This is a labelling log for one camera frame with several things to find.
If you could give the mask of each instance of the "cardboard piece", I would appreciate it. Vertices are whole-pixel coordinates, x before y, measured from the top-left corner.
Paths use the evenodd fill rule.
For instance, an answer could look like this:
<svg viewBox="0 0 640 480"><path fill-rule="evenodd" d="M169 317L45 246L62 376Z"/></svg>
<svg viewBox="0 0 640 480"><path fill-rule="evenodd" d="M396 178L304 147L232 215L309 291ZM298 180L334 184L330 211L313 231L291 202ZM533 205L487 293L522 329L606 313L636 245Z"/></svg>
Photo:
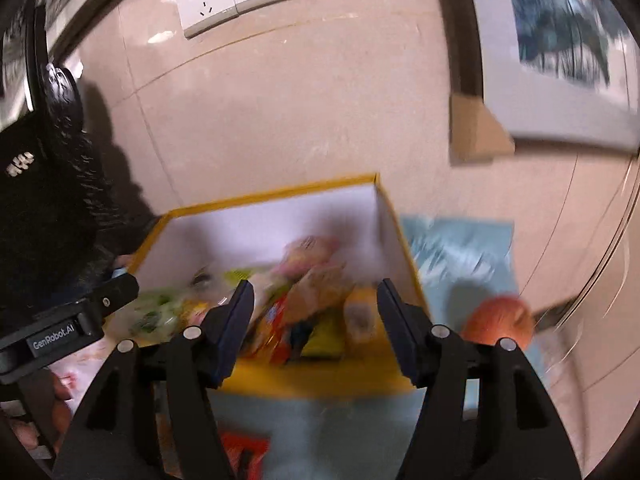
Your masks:
<svg viewBox="0 0 640 480"><path fill-rule="evenodd" d="M451 94L451 149L460 160L487 160L513 155L510 134L484 106L482 98Z"/></svg>

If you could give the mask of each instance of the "light blue cloth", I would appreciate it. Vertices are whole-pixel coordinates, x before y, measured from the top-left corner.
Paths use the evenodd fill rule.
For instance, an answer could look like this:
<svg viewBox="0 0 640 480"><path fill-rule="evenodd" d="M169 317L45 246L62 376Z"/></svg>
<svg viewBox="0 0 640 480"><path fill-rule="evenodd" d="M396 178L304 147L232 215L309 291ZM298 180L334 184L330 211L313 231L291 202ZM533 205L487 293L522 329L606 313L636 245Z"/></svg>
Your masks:
<svg viewBox="0 0 640 480"><path fill-rule="evenodd" d="M518 289L511 271L511 224L465 219L402 218L420 270L433 322L459 331L489 296ZM535 345L527 357L542 377ZM221 427L270 438L265 480L392 480L404 458L424 390L351 402L270 400L211 392ZM468 381L465 409L478 406L478 382Z"/></svg>
<svg viewBox="0 0 640 480"><path fill-rule="evenodd" d="M519 294L511 269L513 224L419 216L402 217L401 224L432 322L460 332L487 298ZM544 380L544 361L535 342L525 355ZM478 408L478 395L479 381L467 381L466 410Z"/></svg>

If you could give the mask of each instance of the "red package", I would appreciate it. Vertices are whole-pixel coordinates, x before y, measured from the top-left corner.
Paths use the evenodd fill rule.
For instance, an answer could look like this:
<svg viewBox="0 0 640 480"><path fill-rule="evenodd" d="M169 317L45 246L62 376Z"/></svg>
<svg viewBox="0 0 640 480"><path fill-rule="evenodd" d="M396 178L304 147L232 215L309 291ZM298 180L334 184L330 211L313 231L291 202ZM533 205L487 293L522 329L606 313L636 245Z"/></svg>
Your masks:
<svg viewBox="0 0 640 480"><path fill-rule="evenodd" d="M223 432L222 445L238 480L260 480L262 478L262 458L269 449L266 438Z"/></svg>
<svg viewBox="0 0 640 480"><path fill-rule="evenodd" d="M258 320L247 352L253 359L275 365L284 364L289 359L289 329L282 322L285 298L276 301Z"/></svg>

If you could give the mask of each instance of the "food package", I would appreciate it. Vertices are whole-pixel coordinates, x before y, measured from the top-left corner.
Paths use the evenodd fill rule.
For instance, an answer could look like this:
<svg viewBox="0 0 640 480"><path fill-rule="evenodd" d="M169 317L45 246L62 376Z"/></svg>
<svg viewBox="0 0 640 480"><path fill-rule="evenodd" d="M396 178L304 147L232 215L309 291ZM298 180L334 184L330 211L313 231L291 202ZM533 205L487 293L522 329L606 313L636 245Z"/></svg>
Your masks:
<svg viewBox="0 0 640 480"><path fill-rule="evenodd" d="M270 306L257 321L246 342L246 355L258 361L284 364L290 357L289 329L282 322L284 298Z"/></svg>
<svg viewBox="0 0 640 480"><path fill-rule="evenodd" d="M312 267L327 263L338 246L338 240L333 237L308 236L296 240L287 245L284 259L273 270L289 279L299 279Z"/></svg>
<svg viewBox="0 0 640 480"><path fill-rule="evenodd" d="M226 284L232 288L229 299L241 280L248 280L254 288L254 312L249 320L252 326L264 309L286 294L291 285L284 276L261 268L232 269L224 273Z"/></svg>
<svg viewBox="0 0 640 480"><path fill-rule="evenodd" d="M344 266L325 264L309 270L287 294L283 322L295 324L332 306L342 306L353 289Z"/></svg>
<svg viewBox="0 0 640 480"><path fill-rule="evenodd" d="M262 459L269 450L268 439L222 431L220 440L236 478L246 480L262 478Z"/></svg>
<svg viewBox="0 0 640 480"><path fill-rule="evenodd" d="M378 313L376 289L358 286L344 301L344 324L352 356L392 354L391 344Z"/></svg>
<svg viewBox="0 0 640 480"><path fill-rule="evenodd" d="M126 307L129 336L149 343L169 341L181 328L184 291L162 288L142 292Z"/></svg>
<svg viewBox="0 0 640 480"><path fill-rule="evenodd" d="M344 356L346 341L340 308L329 308L318 315L314 329L302 349L301 357L339 359Z"/></svg>
<svg viewBox="0 0 640 480"><path fill-rule="evenodd" d="M233 291L223 280L216 279L208 267L203 267L194 275L182 301L180 328L199 326L207 312L216 306L228 303Z"/></svg>

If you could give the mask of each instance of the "cardboard box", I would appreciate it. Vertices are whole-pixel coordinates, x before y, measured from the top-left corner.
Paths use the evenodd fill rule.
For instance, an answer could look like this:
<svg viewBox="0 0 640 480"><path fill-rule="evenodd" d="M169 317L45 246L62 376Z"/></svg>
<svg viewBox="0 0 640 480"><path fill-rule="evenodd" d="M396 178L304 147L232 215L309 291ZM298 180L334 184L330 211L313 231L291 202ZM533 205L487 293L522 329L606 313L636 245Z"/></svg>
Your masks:
<svg viewBox="0 0 640 480"><path fill-rule="evenodd" d="M141 291L186 286L213 264L220 270L278 262L285 246L308 235L334 236L356 282L391 278L408 303L426 308L398 218L377 175L282 189L167 213L129 272ZM223 391L271 397L353 397L412 389L393 354L284 366L238 359Z"/></svg>

